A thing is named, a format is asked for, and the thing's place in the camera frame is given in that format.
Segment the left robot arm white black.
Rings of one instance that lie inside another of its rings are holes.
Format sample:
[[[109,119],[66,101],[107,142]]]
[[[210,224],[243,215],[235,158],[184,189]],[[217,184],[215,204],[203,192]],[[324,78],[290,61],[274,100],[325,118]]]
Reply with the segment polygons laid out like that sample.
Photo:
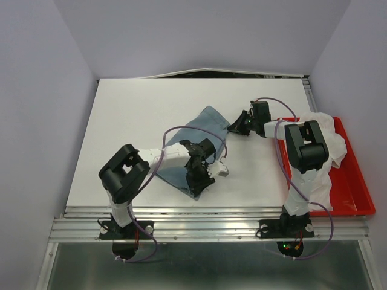
[[[200,143],[182,140],[164,149],[135,149],[131,144],[120,148],[99,172],[108,192],[115,233],[122,238],[134,233],[131,204],[149,174],[166,172],[165,181],[187,188],[196,197],[215,182],[207,162],[215,153],[215,146],[207,138]]]

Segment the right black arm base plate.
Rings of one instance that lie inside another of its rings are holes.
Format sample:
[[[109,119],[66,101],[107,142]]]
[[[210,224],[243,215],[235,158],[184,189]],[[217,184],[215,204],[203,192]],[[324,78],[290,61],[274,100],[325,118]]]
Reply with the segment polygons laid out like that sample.
[[[295,239],[312,238],[314,231],[307,231],[308,224],[285,223],[279,219],[263,219],[259,221],[256,237],[260,239]]]

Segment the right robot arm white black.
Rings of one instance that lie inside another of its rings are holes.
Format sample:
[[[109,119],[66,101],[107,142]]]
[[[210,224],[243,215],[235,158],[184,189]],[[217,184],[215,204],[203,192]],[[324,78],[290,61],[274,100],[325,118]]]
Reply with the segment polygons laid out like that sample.
[[[251,101],[250,109],[243,110],[227,130],[245,136],[255,132],[260,137],[274,139],[280,166],[283,166],[283,163],[278,141],[285,141],[291,175],[286,170],[283,170],[283,173],[290,188],[278,228],[282,234],[291,236],[300,229],[300,224],[307,223],[313,182],[324,163],[328,161],[329,151],[318,122],[313,120],[302,123],[295,114],[293,122],[273,121],[269,100],[262,98]]]

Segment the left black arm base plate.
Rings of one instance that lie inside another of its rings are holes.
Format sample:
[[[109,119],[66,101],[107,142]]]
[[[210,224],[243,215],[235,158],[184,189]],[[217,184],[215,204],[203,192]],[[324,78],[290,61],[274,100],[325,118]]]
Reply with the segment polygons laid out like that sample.
[[[141,232],[133,223],[120,227],[113,220],[98,220],[100,226],[99,239],[101,240],[150,240],[151,238]]]

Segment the light blue denim skirt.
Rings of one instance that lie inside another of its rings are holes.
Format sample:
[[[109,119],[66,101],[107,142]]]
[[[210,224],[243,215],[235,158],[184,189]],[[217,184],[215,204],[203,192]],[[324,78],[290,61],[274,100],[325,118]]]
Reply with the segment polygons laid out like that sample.
[[[213,163],[223,156],[224,142],[227,135],[227,127],[230,123],[213,107],[205,107],[199,115],[188,122],[185,128],[179,129],[167,142],[170,146],[182,140],[189,140],[199,143],[204,139],[209,139],[215,147],[215,153],[208,157],[207,162]],[[157,176],[169,185],[179,189],[181,192],[197,200],[199,195],[195,195],[189,189],[186,180],[187,170],[183,167],[170,167],[159,169]]]

